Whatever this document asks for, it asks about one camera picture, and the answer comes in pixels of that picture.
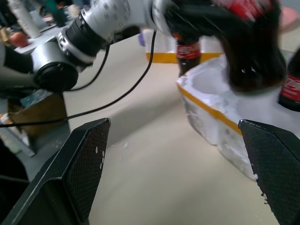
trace black cable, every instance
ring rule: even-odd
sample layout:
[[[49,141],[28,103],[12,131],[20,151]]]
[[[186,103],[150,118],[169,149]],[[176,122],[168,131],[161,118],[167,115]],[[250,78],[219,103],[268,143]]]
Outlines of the black cable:
[[[148,71],[149,71],[149,69],[151,67],[152,61],[153,61],[155,36],[156,36],[156,31],[154,31],[154,33],[153,33],[152,42],[151,42],[151,56],[150,56],[150,60],[149,60],[149,63],[148,63],[148,66],[147,66],[145,72],[140,77],[140,79],[132,86],[132,88],[130,88],[125,94],[123,94],[122,96],[120,96],[116,100],[112,101],[111,103],[108,103],[108,104],[106,104],[106,105],[104,105],[102,107],[99,107],[97,109],[93,109],[93,110],[89,110],[89,111],[86,111],[86,112],[78,113],[78,114],[75,114],[75,115],[72,115],[72,116],[68,116],[68,117],[65,117],[65,118],[61,118],[61,119],[57,119],[57,120],[41,121],[41,122],[31,122],[31,123],[0,124],[0,128],[37,126],[37,125],[45,125],[45,124],[52,124],[52,123],[60,123],[60,122],[68,121],[70,119],[74,119],[76,117],[80,117],[80,116],[84,116],[84,115],[87,115],[87,114],[98,112],[100,110],[106,109],[106,108],[108,108],[108,107],[116,104],[117,102],[119,102],[123,98],[125,98],[127,95],[129,95],[140,84],[140,82],[143,80],[143,78],[148,73]]]
[[[79,88],[74,88],[74,89],[68,90],[68,91],[78,91],[78,90],[85,89],[85,88],[89,87],[90,85],[92,85],[95,82],[95,80],[97,80],[97,78],[99,77],[99,75],[100,75],[100,73],[101,73],[101,71],[102,71],[102,69],[103,69],[103,67],[104,67],[104,65],[106,63],[106,60],[107,60],[107,57],[108,57],[108,53],[109,53],[109,48],[110,48],[110,46],[108,45],[106,47],[105,56],[103,58],[102,64],[101,64],[98,72],[96,73],[95,77],[90,82],[88,82],[87,84],[85,84],[84,86],[79,87]]]

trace yellow stripe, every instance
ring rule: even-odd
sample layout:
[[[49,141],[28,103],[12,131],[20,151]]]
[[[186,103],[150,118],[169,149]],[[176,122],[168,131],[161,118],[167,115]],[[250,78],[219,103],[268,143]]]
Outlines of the yellow stripe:
[[[201,63],[210,60],[212,58],[216,58],[222,55],[222,53],[202,53],[201,54]],[[150,60],[150,53],[146,53],[147,60]],[[156,52],[153,55],[154,63],[177,63],[176,54],[175,53],[166,53],[166,52]]]
[[[210,115],[212,115],[214,118],[216,118],[217,120],[222,121],[224,124],[226,124],[227,126],[229,126],[232,130],[234,130],[236,133],[238,133],[239,135],[242,135],[238,125],[231,121],[230,119],[228,119],[225,115],[223,115],[220,111],[215,110],[211,107],[209,107],[208,105],[206,105],[205,103],[203,103],[201,100],[197,99],[195,96],[193,96],[191,93],[189,93],[188,91],[186,91],[185,89],[183,89],[179,84],[177,84],[178,89],[180,90],[180,92],[187,97],[189,100],[191,100],[193,103],[195,103],[197,106],[201,107],[202,109],[204,109],[205,111],[207,111]]]

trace cardboard box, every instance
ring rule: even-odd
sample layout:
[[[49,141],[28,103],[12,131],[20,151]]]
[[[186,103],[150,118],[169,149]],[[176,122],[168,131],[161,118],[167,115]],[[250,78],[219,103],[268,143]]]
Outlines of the cardboard box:
[[[65,102],[63,96],[60,94],[52,94],[26,109],[20,103],[13,100],[9,100],[7,106],[9,118],[14,123],[57,120],[67,116]],[[64,122],[21,128],[26,131],[29,137],[38,137],[62,123]]]

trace coca-cola label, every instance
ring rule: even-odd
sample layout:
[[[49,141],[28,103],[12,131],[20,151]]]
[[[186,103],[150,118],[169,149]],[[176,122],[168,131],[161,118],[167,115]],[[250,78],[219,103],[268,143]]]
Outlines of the coca-cola label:
[[[177,45],[177,58],[180,60],[193,60],[200,55],[199,42],[190,45]]]
[[[214,0],[244,20],[255,20],[272,8],[272,0]]]
[[[281,90],[281,95],[300,102],[300,78],[288,75]]]

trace beige table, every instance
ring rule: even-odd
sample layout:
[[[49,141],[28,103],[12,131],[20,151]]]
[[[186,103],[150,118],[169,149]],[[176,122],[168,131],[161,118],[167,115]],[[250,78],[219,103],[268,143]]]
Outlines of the beige table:
[[[297,44],[286,46],[291,51]],[[95,74],[103,55],[81,74],[80,84]],[[68,114],[116,99],[146,66],[137,37],[113,45],[93,86],[65,94]],[[153,64],[127,98],[70,121],[74,129],[103,117],[112,120],[91,225],[277,225],[257,184],[190,127],[175,85],[177,76],[176,65]]]

